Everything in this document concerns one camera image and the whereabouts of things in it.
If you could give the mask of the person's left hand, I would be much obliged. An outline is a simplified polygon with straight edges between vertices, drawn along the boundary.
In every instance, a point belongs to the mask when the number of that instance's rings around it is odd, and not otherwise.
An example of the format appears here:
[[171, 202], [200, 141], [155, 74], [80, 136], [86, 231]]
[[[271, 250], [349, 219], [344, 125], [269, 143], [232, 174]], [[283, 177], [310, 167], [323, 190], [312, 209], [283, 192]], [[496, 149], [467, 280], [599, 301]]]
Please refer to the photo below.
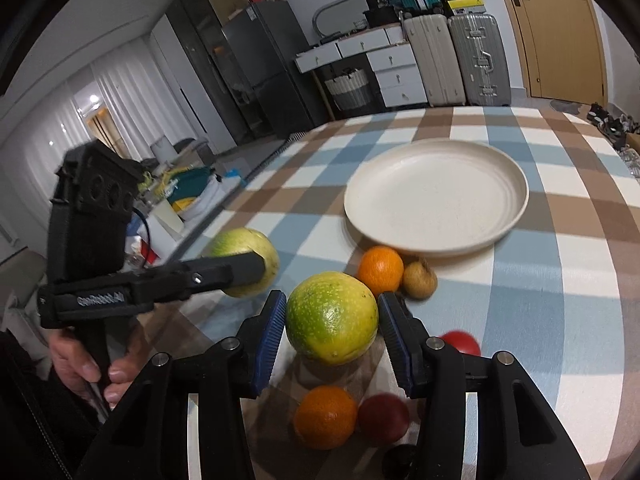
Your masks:
[[[96, 384], [101, 378], [98, 364], [70, 330], [49, 330], [48, 343], [53, 367], [70, 391], [91, 401], [88, 384]], [[129, 333], [125, 355], [115, 360], [108, 369], [110, 383], [104, 390], [104, 398], [112, 410], [125, 394], [140, 370], [148, 362], [151, 352], [144, 329], [136, 321]]]

